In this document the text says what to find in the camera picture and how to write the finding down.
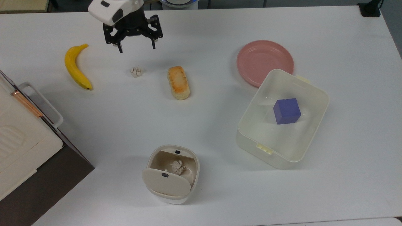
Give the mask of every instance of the bread roll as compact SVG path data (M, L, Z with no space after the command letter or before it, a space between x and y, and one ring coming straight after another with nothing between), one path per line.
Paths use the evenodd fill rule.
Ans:
M178 100L184 100L190 95L186 74L181 66L169 68L168 80L172 95Z

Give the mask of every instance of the plastic plate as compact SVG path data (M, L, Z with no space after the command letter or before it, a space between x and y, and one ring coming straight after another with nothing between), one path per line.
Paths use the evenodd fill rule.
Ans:
M258 40L245 45L237 55L237 69L250 84L260 87L273 69L293 73L294 62L290 53L280 44Z

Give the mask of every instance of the banana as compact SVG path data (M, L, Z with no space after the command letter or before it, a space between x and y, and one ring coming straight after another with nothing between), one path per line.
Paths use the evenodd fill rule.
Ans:
M88 78L78 69L77 64L76 64L76 59L77 56L80 54L80 52L87 48L88 44L83 44L79 46L73 46L71 47L64 58L64 63L66 64L66 68L68 73L71 75L71 77L74 79L74 81L80 85L82 88L86 90L92 90L92 84L88 80Z

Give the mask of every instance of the purple cube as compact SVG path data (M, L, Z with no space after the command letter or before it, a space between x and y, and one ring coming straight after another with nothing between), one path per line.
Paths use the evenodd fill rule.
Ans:
M296 98L277 100L274 113L278 125L295 123L302 115Z

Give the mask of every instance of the open lid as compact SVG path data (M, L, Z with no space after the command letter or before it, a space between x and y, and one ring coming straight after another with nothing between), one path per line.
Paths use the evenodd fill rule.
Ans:
M157 169L144 169L142 179L149 189L165 195L186 196L191 189L190 183L185 178Z

